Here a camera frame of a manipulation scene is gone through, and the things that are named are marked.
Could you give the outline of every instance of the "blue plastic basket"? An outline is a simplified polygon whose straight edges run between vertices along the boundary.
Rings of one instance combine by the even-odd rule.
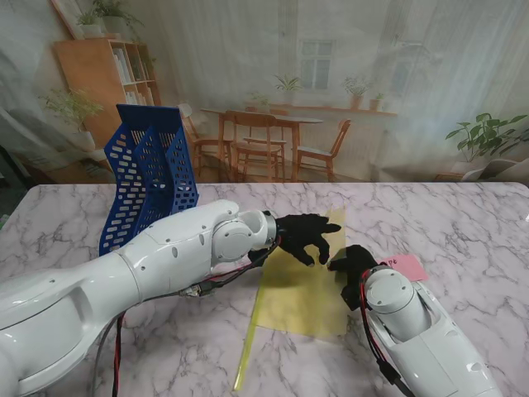
[[[177,108],[117,105],[122,124],[105,146],[117,189],[99,242],[104,255],[151,223],[198,201]]]

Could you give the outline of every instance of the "pink tag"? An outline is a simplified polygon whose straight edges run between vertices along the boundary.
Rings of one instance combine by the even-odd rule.
[[[428,280],[428,275],[414,255],[393,255],[382,260],[410,281]]]

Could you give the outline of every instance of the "potted plant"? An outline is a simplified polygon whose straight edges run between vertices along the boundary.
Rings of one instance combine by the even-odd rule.
[[[134,36],[138,36],[135,25],[144,25],[138,18],[125,11],[123,5],[122,0],[93,1],[94,11],[102,18],[108,33],[118,34],[128,39],[130,29]]]
[[[270,113],[270,100],[267,95],[264,95],[263,93],[254,92],[250,93],[250,98],[250,104],[257,109],[257,112]]]
[[[60,118],[64,124],[74,126],[76,132],[68,134],[66,139],[81,151],[94,151],[96,146],[92,134],[83,129],[86,117],[94,116],[102,111],[102,106],[95,103],[83,90],[63,91],[51,89],[49,95],[42,97],[45,108]]]
[[[364,93],[371,87],[371,82],[365,77],[346,77],[341,86],[351,95],[350,108],[358,109],[362,104]]]
[[[452,171],[464,174],[474,168],[472,162],[479,157],[495,155],[497,152],[502,156],[521,142],[529,141],[529,129],[521,133],[516,133],[514,128],[500,131],[500,128],[519,122],[526,116],[524,114],[500,121],[489,113],[483,113],[476,116],[475,125],[472,122],[458,122],[460,128],[450,132],[445,139],[464,134],[464,139],[457,144],[457,150],[463,152],[466,162],[456,163]]]
[[[275,78],[279,80],[279,84],[275,85],[275,89],[278,91],[283,91],[284,103],[292,105],[296,91],[302,88],[301,85],[298,84],[299,77],[289,78],[287,74],[281,77],[276,74]]]
[[[382,101],[382,99],[384,99],[383,93],[378,93],[375,99],[370,99],[369,110],[374,110],[377,112],[379,110],[380,101]]]
[[[77,18],[85,39],[102,37],[101,26],[98,24],[98,14],[94,10],[81,13]]]

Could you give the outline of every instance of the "flower pot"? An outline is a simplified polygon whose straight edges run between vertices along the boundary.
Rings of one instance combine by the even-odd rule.
[[[99,17],[96,19],[97,24],[101,27],[101,33],[103,36],[107,33],[107,27],[105,26],[105,21]]]
[[[488,160],[484,157],[479,157],[474,161],[456,161],[450,170],[454,174],[466,174],[467,172],[479,170],[488,164]]]
[[[95,39],[103,36],[99,25],[81,25],[81,29],[85,39]]]
[[[92,134],[89,131],[79,131],[66,136],[68,141],[77,147],[80,151],[90,153],[95,151],[96,144],[93,141]]]
[[[294,103],[295,96],[296,96],[295,91],[284,91],[283,92],[283,103],[285,105],[292,105]]]
[[[380,99],[371,99],[369,101],[369,110],[377,112],[380,106]]]
[[[362,99],[364,99],[364,95],[353,95],[350,97],[350,108],[358,109],[362,104]]]
[[[129,29],[125,20],[121,17],[103,17],[108,33],[120,34],[123,39],[128,38]]]
[[[393,105],[390,101],[383,101],[382,102],[382,111],[383,112],[391,112]]]

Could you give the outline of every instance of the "black cable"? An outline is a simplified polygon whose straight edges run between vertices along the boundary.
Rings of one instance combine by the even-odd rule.
[[[281,236],[278,236],[278,238],[275,240],[274,244],[265,252],[263,253],[259,258],[257,258],[255,261],[251,262],[248,266],[245,266],[244,269],[236,272],[233,276],[229,277],[226,280],[222,281],[213,281],[213,288],[221,288],[226,284],[231,283],[233,280],[235,280],[237,277],[243,275],[250,269],[254,269],[255,267],[260,266],[260,262],[264,261],[274,250],[281,244]]]
[[[367,342],[369,344],[369,349],[373,353],[375,360],[377,361],[377,364],[379,366],[380,372],[382,372],[382,375],[388,380],[388,382],[391,385],[396,385],[398,389],[405,395],[406,397],[415,397],[413,392],[406,386],[406,384],[402,381],[400,374],[398,373],[395,368],[386,360],[382,352],[379,351],[377,348],[378,345],[376,344],[376,341],[374,340],[373,334],[371,333],[371,330],[369,329],[369,323],[367,320],[367,314],[365,312],[366,306],[367,306],[367,298],[365,296],[365,281],[364,277],[360,277],[360,312],[362,314],[362,323],[364,325],[364,332],[365,337],[367,338]]]
[[[125,313],[117,318],[116,324],[116,351],[114,352],[114,384],[112,385],[112,397],[117,397],[119,391],[119,367],[122,363],[122,325]]]
[[[98,367],[99,360],[101,359],[102,347],[105,344],[105,341],[107,340],[108,333],[112,329],[112,326],[114,325],[119,316],[121,315],[118,314],[115,318],[110,320],[110,323],[108,323],[107,328],[105,328],[105,331],[102,333],[101,341],[99,341],[98,353],[96,354],[96,361],[93,364],[92,387],[90,388],[90,397],[94,397],[96,395],[96,379],[98,378]]]
[[[170,294],[164,294],[164,295],[155,296],[153,298],[148,298],[148,299],[144,300],[142,303],[148,302],[148,301],[153,300],[153,299],[160,299],[160,298],[166,298],[166,297],[169,297],[169,296],[181,295],[186,289],[189,289],[189,288],[194,287],[194,286],[198,286],[199,287],[199,289],[200,289],[199,293],[200,294],[202,294],[202,293],[206,294],[206,293],[210,292],[212,289],[221,288],[224,285],[231,283],[233,280],[235,280],[236,278],[240,277],[241,275],[246,273],[248,270],[254,269],[255,267],[259,267],[261,265],[260,262],[264,261],[279,246],[280,243],[281,243],[281,236],[278,236],[278,238],[275,240],[274,244],[272,244],[272,246],[266,252],[264,252],[261,256],[259,256],[255,261],[252,261],[249,265],[244,266],[241,270],[237,271],[237,269],[235,269],[235,270],[229,271],[227,274],[231,274],[233,272],[235,272],[235,274],[230,276],[229,278],[227,278],[225,280],[212,281],[210,279],[206,279],[206,280],[200,281],[199,283],[190,285],[188,288],[181,289],[180,291],[172,292]],[[123,312],[120,315],[116,316],[110,322],[110,324],[108,325],[107,329],[105,330],[105,333],[103,334],[103,339],[102,339],[102,341],[101,341],[101,343],[99,345],[99,349],[101,349],[102,343],[104,342],[105,338],[107,337],[108,332],[110,331],[110,328],[112,328],[112,325],[117,321],[116,351],[115,351],[115,354],[114,354],[114,383],[112,385],[112,397],[117,397],[117,392],[119,390],[119,366],[120,366],[121,360],[122,360],[122,323],[123,323],[123,318],[124,317],[125,317],[125,312]],[[96,367],[94,368],[94,374],[97,371],[97,365],[98,365],[98,356],[96,356]],[[93,382],[93,384],[92,384],[93,393],[95,393],[95,375],[93,376],[92,382]]]

